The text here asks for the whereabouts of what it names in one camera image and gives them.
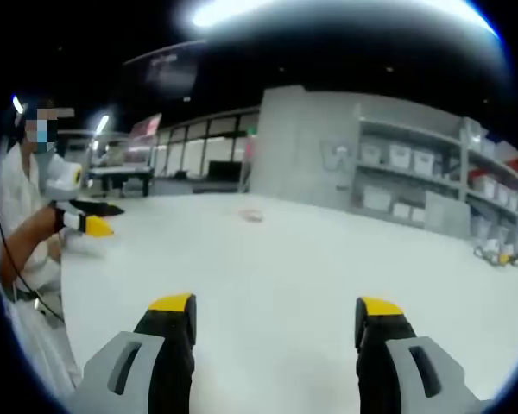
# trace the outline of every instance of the black cable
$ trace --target black cable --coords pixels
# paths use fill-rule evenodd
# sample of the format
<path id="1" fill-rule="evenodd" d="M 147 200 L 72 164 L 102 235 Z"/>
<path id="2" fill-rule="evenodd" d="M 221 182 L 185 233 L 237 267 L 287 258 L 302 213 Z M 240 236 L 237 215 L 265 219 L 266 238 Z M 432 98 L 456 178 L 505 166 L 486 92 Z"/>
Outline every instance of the black cable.
<path id="1" fill-rule="evenodd" d="M 8 257 L 9 257 L 9 261 L 11 262 L 11 266 L 13 266 L 14 270 L 15 270 L 15 271 L 16 271 L 16 273 L 17 273 L 17 277 L 21 280 L 21 282 L 23 282 L 23 284 L 24 284 L 24 285 L 25 285 L 25 287 L 28 289 L 28 291 L 29 291 L 30 293 L 32 293 L 33 295 L 35 295 L 35 296 L 38 298 L 38 300 L 40 301 L 40 303 L 41 303 L 41 304 L 42 304 L 46 309 L 48 309 L 52 315 L 54 315 L 55 317 L 57 317 L 58 319 L 60 319 L 60 320 L 61 320 L 61 322 L 65 323 L 65 321 L 63 320 L 63 318 L 62 318 L 60 315 L 58 315 L 57 313 L 55 313 L 55 312 L 52 310 L 52 308 L 50 308 L 50 307 L 46 304 L 46 302 L 44 302 L 44 301 L 42 300 L 41 295 L 39 295 L 37 291 L 35 291 L 35 290 L 31 289 L 31 287 L 27 284 L 27 282 L 25 281 L 25 279 L 22 277 L 21 272 L 19 272 L 19 270 L 17 269 L 16 263 L 14 262 L 13 257 L 11 257 L 11 252 L 9 251 L 8 243 L 6 242 L 6 237 L 4 236 L 3 229 L 2 229 L 2 223 L 1 223 L 1 222 L 0 222 L 0 234 L 2 235 L 3 246 L 4 246 L 4 248 L 6 249 L 6 254 L 7 254 L 7 255 L 8 255 Z"/>

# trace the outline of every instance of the ceiling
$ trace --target ceiling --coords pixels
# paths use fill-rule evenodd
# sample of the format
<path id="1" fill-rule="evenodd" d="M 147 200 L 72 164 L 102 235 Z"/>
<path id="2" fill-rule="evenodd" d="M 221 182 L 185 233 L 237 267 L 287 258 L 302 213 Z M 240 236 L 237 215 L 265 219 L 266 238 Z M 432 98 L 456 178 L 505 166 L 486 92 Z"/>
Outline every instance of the ceiling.
<path id="1" fill-rule="evenodd" d="M 68 9 L 43 3 L 36 9 L 31 3 L 18 8 L 15 17 L 9 13 L 3 27 L 15 28 L 19 35 L 7 47 L 0 46 L 0 63 L 11 71 L 4 83 L 8 94 L 51 96 L 58 106 L 76 109 L 76 119 L 63 121 L 61 128 L 95 128 L 96 115 L 107 111 L 115 113 L 115 128 L 125 131 L 155 112 L 163 112 L 163 123 L 178 122 L 258 104 L 267 86 L 301 83 L 309 89 L 404 97 L 469 115 L 518 147 L 516 0 L 477 2 L 506 45 L 509 87 L 497 85 L 476 59 L 459 56 L 453 47 L 432 47 L 437 39 L 428 35 L 396 41 L 387 29 L 376 35 L 350 30 L 361 26 L 357 19 L 353 24 L 344 19 L 338 25 L 318 24 L 314 30 L 293 19 L 284 33 L 269 26 L 256 30 L 255 36 L 225 30 L 210 37 L 199 57 L 191 102 L 179 97 L 159 102 L 144 92 L 127 93 L 122 66 L 143 53 L 198 38 L 182 21 L 193 6 L 190 2 L 74 4 Z M 265 16 L 274 26 L 271 17 Z"/>

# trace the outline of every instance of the desk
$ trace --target desk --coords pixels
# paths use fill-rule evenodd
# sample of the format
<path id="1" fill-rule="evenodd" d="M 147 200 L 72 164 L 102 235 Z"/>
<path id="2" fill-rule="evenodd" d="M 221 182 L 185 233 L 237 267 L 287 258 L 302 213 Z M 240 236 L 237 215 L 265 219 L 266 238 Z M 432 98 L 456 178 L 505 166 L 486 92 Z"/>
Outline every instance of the desk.
<path id="1" fill-rule="evenodd" d="M 103 257 L 64 253 L 63 305 L 83 367 L 154 299 L 194 292 L 195 414 L 358 412 L 355 301 L 386 298 L 491 398 L 518 361 L 518 268 L 463 241 L 245 194 L 126 199 Z M 258 209 L 262 223 L 244 221 Z"/>
<path id="2" fill-rule="evenodd" d="M 88 179 L 100 179 L 102 190 L 109 190 L 109 181 L 121 184 L 130 178 L 140 179 L 143 183 L 142 194 L 149 195 L 149 182 L 154 177 L 154 169 L 151 166 L 99 166 L 88 170 Z"/>

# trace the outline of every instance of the gray shelving unit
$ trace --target gray shelving unit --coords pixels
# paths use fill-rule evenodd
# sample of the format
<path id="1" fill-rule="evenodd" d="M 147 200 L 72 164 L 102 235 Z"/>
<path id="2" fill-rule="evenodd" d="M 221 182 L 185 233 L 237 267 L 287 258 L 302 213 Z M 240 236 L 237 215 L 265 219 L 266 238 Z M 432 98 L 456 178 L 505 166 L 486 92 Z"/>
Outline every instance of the gray shelving unit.
<path id="1" fill-rule="evenodd" d="M 392 143 L 407 143 L 413 147 L 423 147 L 435 153 L 443 154 L 444 164 L 446 164 L 445 167 L 447 168 L 445 172 L 450 173 L 455 179 L 443 179 L 436 176 L 421 175 L 413 170 L 400 169 L 388 164 L 367 163 L 361 160 L 358 154 L 355 154 L 355 165 L 351 175 L 351 185 L 346 187 L 345 190 L 353 194 L 353 190 L 357 188 L 357 172 L 387 174 L 393 178 L 410 180 L 411 183 L 413 183 L 411 185 L 420 188 L 425 186 L 427 190 L 435 186 L 446 191 L 447 194 L 452 194 L 450 198 L 454 198 L 458 202 L 465 202 L 477 210 L 490 209 L 494 214 L 512 222 L 515 228 L 515 238 L 517 238 L 518 210 L 511 210 L 507 205 L 502 205 L 495 199 L 487 198 L 484 194 L 470 188 L 468 176 L 471 168 L 476 166 L 502 178 L 502 181 L 508 183 L 509 187 L 518 190 L 518 172 L 502 162 L 470 148 L 470 137 L 465 127 L 468 121 L 470 120 L 464 119 L 463 125 L 458 128 L 456 134 L 449 136 L 397 122 L 386 122 L 361 117 L 361 130 L 357 152 L 365 136 L 379 137 Z M 458 164 L 452 165 L 451 160 L 457 160 Z M 356 205 L 351 207 L 351 212 L 392 223 L 404 224 L 421 229 L 424 228 L 422 223 L 413 222 L 412 220 L 395 217 L 390 213 L 369 210 Z"/>

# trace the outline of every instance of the white lab coat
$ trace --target white lab coat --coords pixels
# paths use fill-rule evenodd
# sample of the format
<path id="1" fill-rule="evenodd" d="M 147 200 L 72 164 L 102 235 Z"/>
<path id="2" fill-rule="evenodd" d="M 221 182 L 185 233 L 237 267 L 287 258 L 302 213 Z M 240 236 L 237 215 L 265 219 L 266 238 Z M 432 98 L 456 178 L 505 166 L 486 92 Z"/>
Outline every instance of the white lab coat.
<path id="1" fill-rule="evenodd" d="M 0 171 L 0 223 L 4 235 L 11 235 L 40 208 L 42 201 L 36 158 L 30 155 L 27 178 L 22 168 L 21 147 L 16 144 L 4 157 Z M 60 289 L 60 265 L 48 257 L 45 241 L 35 248 L 25 267 L 19 270 L 33 290 L 42 287 L 50 290 Z M 27 291 L 19 278 L 15 283 L 17 288 Z"/>

